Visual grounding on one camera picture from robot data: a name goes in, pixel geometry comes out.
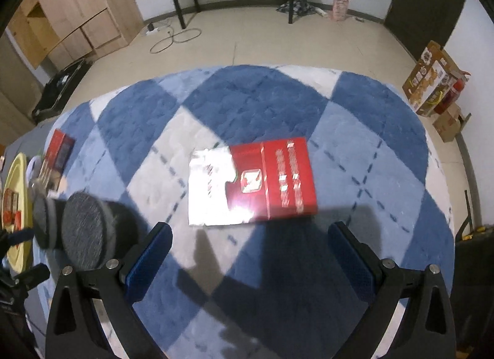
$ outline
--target small red box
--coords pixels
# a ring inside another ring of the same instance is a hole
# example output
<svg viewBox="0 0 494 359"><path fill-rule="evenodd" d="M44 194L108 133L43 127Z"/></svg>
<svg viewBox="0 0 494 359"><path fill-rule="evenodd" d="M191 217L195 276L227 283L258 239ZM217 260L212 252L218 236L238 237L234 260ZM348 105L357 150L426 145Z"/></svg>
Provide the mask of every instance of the small red box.
<svg viewBox="0 0 494 359"><path fill-rule="evenodd" d="M44 156L48 168L63 173L63 169L69 159L74 143L74 139L60 130L55 129L48 150Z"/></svg>
<svg viewBox="0 0 494 359"><path fill-rule="evenodd" d="M189 224L228 225L317 213L302 137L195 152Z"/></svg>

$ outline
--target bolt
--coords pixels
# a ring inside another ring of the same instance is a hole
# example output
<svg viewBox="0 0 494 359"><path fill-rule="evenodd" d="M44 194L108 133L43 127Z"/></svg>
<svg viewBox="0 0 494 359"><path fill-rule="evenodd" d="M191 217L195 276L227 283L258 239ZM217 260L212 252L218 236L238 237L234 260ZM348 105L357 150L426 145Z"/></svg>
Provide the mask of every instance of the bolt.
<svg viewBox="0 0 494 359"><path fill-rule="evenodd" d="M63 275L69 275L71 272L72 272L72 266L71 265L63 267L63 270L62 270Z"/></svg>
<svg viewBox="0 0 494 359"><path fill-rule="evenodd" d="M396 266L395 262L391 259L383 259L382 265L386 268L394 268Z"/></svg>
<svg viewBox="0 0 494 359"><path fill-rule="evenodd" d="M441 271L439 266L436 264L429 265L429 270L431 270L431 273L433 273L433 274L439 274L439 272Z"/></svg>
<svg viewBox="0 0 494 359"><path fill-rule="evenodd" d="M110 270L115 268L117 265L119 265L119 261L117 259L111 259L106 262L106 268Z"/></svg>

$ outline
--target floor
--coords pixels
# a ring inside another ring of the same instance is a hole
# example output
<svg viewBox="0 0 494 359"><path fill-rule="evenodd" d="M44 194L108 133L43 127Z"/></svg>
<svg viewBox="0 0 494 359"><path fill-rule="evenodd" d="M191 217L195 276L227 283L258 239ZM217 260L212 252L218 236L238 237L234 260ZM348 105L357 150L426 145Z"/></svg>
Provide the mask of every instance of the floor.
<svg viewBox="0 0 494 359"><path fill-rule="evenodd" d="M415 65L388 30L367 20L361 23L349 18L336 23L313 15L289 25L287 16L273 8L236 8L187 15L188 21L188 28L202 30L195 40L150 54L150 48L167 36L161 31L138 36L128 47L96 61L66 110L142 79L201 66L284 63L326 67L365 74L401 89ZM170 24L179 31L176 17ZM443 143L430 119L421 117L421 121L442 162L458 230L467 215L464 190L468 190L458 145L456 141Z"/></svg>

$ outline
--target folded cloth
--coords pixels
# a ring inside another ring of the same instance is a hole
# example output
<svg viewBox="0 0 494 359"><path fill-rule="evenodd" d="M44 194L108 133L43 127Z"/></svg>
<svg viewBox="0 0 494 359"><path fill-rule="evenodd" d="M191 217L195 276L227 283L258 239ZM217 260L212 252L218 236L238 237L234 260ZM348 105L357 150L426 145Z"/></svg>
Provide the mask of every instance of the folded cloth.
<svg viewBox="0 0 494 359"><path fill-rule="evenodd" d="M290 2L287 1L276 10L278 12L288 13L290 11ZM316 12L316 8L312 6L307 0L294 0L293 12L297 16L313 15Z"/></svg>

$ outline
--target yellow basket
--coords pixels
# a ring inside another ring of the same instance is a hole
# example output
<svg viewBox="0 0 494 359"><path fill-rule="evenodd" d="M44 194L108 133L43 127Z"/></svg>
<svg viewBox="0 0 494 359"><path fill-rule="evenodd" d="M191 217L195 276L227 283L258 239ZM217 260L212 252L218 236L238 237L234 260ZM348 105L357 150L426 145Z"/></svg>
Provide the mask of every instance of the yellow basket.
<svg viewBox="0 0 494 359"><path fill-rule="evenodd" d="M28 190L26 187L26 156L20 153L12 163L8 172L7 180L4 185L4 192L10 189L19 194L18 210L21 211L21 229L33 227L32 203L29 200ZM3 196L2 196L2 228L7 232L13 232L14 226L5 226L3 223ZM12 246L7 252L8 262L12 269L17 272L23 272L28 266L31 242L24 242L18 246Z"/></svg>

